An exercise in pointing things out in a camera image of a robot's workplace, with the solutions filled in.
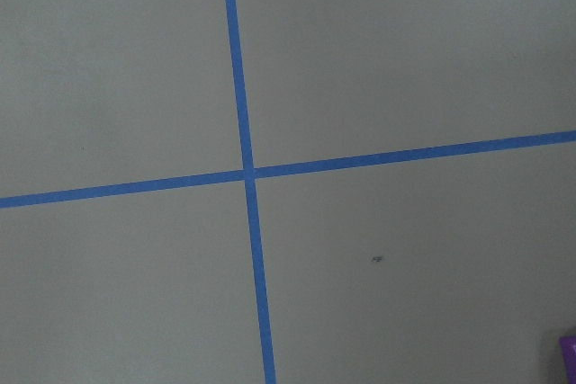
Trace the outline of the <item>purple wedge block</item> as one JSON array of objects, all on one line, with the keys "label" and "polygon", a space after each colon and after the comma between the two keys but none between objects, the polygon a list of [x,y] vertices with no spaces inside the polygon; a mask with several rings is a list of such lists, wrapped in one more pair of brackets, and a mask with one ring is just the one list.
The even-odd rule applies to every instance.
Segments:
[{"label": "purple wedge block", "polygon": [[576,336],[563,336],[559,339],[562,351],[566,379],[569,384],[576,384]]}]

